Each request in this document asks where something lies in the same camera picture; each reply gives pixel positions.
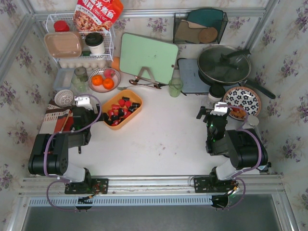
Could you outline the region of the red capsule pair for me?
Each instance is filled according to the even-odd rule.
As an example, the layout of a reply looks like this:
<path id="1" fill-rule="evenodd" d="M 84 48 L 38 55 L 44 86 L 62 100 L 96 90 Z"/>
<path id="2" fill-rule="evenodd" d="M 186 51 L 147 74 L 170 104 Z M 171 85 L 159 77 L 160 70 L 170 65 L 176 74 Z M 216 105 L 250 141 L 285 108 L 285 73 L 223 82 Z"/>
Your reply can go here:
<path id="1" fill-rule="evenodd" d="M 115 120 L 113 123 L 112 123 L 112 126 L 117 126 L 121 123 L 120 120 Z"/>
<path id="2" fill-rule="evenodd" d="M 112 109 L 113 110 L 118 110 L 120 106 L 118 104 L 112 104 Z"/>

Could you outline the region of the black capsule top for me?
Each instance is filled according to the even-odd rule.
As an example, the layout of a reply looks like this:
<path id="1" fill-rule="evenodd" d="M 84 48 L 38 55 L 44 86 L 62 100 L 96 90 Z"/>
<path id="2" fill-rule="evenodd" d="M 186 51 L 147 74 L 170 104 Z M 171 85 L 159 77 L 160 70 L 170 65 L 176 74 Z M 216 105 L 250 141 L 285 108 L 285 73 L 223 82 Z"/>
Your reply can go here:
<path id="1" fill-rule="evenodd" d="M 124 111 L 123 111 L 122 108 L 119 108 L 119 109 L 118 109 L 118 115 L 119 115 L 119 116 L 124 116 L 124 115 L 125 115 L 125 113 L 124 113 Z"/>

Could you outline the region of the black capsule numbered four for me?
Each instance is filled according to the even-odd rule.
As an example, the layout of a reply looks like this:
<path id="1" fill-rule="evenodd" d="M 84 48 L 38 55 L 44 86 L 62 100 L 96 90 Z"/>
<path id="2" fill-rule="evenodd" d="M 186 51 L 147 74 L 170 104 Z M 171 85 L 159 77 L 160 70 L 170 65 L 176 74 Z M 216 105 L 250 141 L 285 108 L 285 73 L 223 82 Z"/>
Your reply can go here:
<path id="1" fill-rule="evenodd" d="M 133 108 L 139 108 L 141 106 L 140 103 L 132 103 L 131 105 Z"/>

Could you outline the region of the orange storage basket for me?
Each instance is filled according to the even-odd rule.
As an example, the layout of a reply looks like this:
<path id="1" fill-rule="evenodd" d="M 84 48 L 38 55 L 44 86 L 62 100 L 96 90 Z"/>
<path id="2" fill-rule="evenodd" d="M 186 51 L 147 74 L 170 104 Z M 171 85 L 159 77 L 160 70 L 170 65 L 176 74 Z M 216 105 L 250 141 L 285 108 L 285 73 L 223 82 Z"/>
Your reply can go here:
<path id="1" fill-rule="evenodd" d="M 137 95 L 135 92 L 133 92 L 131 90 L 123 90 L 123 91 L 120 91 L 120 93 L 118 93 L 116 96 L 111 98 L 109 101 L 107 101 L 105 104 L 103 104 L 102 113 L 107 113 L 108 110 L 112 110 L 112 104 L 118 104 L 119 105 L 118 101 L 120 99 L 122 99 L 122 97 L 128 97 L 128 98 L 130 98 L 131 104 L 132 103 L 140 103 L 141 106 L 139 108 L 136 108 L 136 110 L 133 113 L 128 111 L 127 114 L 130 114 L 130 116 L 128 118 L 126 118 L 126 119 L 124 119 L 122 116 L 119 116 L 119 120 L 121 121 L 121 123 L 119 125 L 117 125 L 117 126 L 109 126 L 104 121 L 104 123 L 107 125 L 107 127 L 109 127 L 112 130 L 119 130 L 125 124 L 127 124 L 132 118 L 134 118 L 141 111 L 141 108 L 142 108 L 142 105 L 143 105 L 142 99 L 141 99 L 141 97 L 139 95 Z"/>

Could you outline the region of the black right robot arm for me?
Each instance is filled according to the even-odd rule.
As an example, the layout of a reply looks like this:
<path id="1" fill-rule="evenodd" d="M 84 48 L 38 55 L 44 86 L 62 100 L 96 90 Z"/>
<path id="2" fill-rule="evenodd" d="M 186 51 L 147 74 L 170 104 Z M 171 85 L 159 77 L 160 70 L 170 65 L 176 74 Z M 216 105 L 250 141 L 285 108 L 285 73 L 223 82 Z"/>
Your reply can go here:
<path id="1" fill-rule="evenodd" d="M 214 167 L 208 176 L 193 178 L 196 193 L 225 193 L 235 191 L 238 183 L 236 176 L 268 163 L 268 154 L 253 128 L 226 130 L 228 108 L 211 110 L 200 107 L 197 119 L 204 116 L 207 139 L 205 148 L 211 156 L 222 155 L 227 161 Z"/>

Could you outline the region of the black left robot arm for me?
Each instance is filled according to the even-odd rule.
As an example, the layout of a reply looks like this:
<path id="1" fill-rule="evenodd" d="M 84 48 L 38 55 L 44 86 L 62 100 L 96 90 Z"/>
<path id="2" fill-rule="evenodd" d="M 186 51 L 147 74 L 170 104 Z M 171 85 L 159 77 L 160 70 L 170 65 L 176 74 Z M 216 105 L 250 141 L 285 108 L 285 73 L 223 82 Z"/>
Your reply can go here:
<path id="1" fill-rule="evenodd" d="M 54 134 L 38 134 L 35 138 L 28 161 L 28 171 L 32 175 L 54 178 L 65 184 L 66 194 L 95 194 L 100 191 L 90 171 L 69 162 L 70 148 L 89 144 L 91 126 L 103 121 L 101 106 L 96 105 L 98 112 L 85 107 L 72 108 L 73 124 L 69 131 L 59 131 Z"/>

